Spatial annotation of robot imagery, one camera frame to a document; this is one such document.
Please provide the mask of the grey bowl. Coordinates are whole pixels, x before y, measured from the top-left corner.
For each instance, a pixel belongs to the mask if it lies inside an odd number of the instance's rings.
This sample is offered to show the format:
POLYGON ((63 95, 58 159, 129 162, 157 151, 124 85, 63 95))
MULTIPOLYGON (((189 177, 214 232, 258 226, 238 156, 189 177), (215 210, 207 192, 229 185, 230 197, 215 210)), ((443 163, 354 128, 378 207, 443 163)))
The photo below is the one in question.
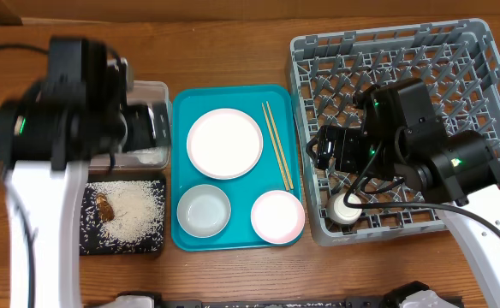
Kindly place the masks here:
POLYGON ((195 238, 211 238, 225 229, 231 215, 228 196, 220 188, 202 184, 180 198, 176 217, 182 229, 195 238))

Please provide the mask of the white tissue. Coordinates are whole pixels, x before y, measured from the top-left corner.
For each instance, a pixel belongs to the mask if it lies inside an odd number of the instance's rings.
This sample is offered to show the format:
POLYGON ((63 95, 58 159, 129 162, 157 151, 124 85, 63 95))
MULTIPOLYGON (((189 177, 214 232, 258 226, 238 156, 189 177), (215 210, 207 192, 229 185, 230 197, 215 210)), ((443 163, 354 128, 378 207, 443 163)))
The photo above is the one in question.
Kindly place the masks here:
POLYGON ((150 148, 133 151, 132 154, 140 163, 162 166, 169 161, 170 153, 164 148, 150 148))

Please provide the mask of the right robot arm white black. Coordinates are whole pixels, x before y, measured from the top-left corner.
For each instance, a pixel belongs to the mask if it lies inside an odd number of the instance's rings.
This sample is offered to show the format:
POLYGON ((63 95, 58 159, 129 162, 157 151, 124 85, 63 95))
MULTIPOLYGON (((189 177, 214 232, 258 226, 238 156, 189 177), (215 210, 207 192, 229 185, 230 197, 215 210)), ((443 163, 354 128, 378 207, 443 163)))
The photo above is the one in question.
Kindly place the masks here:
POLYGON ((345 207, 433 209, 451 232, 491 307, 500 307, 500 162, 487 139, 473 130, 450 135, 419 78, 373 85, 354 95, 360 127, 322 126, 307 142, 317 169, 355 175, 345 207), (372 178, 406 185, 420 202, 358 204, 372 178))

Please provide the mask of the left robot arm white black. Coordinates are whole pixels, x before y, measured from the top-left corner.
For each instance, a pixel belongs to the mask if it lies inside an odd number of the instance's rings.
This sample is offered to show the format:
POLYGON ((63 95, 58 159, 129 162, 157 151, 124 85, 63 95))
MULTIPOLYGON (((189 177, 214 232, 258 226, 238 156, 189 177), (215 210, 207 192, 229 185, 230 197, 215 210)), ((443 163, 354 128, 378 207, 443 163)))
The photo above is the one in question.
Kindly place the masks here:
POLYGON ((79 307, 80 210, 91 170, 103 180, 161 169, 171 105, 161 82, 136 81, 107 44, 55 37, 47 72, 0 106, 13 307, 79 307))

